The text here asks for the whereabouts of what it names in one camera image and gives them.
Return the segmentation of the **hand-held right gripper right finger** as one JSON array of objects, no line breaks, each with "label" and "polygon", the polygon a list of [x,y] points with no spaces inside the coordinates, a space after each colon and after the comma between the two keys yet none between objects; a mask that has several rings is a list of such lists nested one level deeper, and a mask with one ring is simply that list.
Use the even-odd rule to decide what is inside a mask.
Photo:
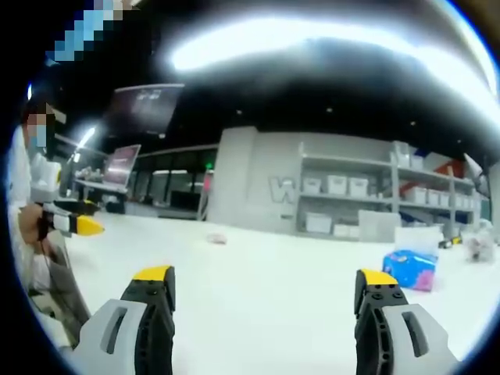
[{"label": "hand-held right gripper right finger", "polygon": [[388,273],[357,271],[354,314],[357,374],[452,374],[459,365],[447,331]]}]

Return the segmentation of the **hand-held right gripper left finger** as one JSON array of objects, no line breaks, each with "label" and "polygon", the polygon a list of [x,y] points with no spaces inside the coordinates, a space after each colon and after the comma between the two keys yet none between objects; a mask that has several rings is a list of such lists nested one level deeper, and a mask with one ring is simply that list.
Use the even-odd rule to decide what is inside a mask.
[{"label": "hand-held right gripper left finger", "polygon": [[121,298],[108,300],[82,326],[72,351],[78,374],[171,374],[175,269],[136,273]]}]

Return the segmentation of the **person's left hand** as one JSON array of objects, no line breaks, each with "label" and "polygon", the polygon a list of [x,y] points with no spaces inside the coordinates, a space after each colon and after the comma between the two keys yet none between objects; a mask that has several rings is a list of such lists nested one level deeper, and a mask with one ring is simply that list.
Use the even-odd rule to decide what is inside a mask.
[{"label": "person's left hand", "polygon": [[51,255],[52,246],[47,239],[47,234],[44,231],[40,232],[39,221],[42,215],[42,207],[36,203],[23,207],[18,215],[20,234],[23,242],[34,246],[37,254]]}]

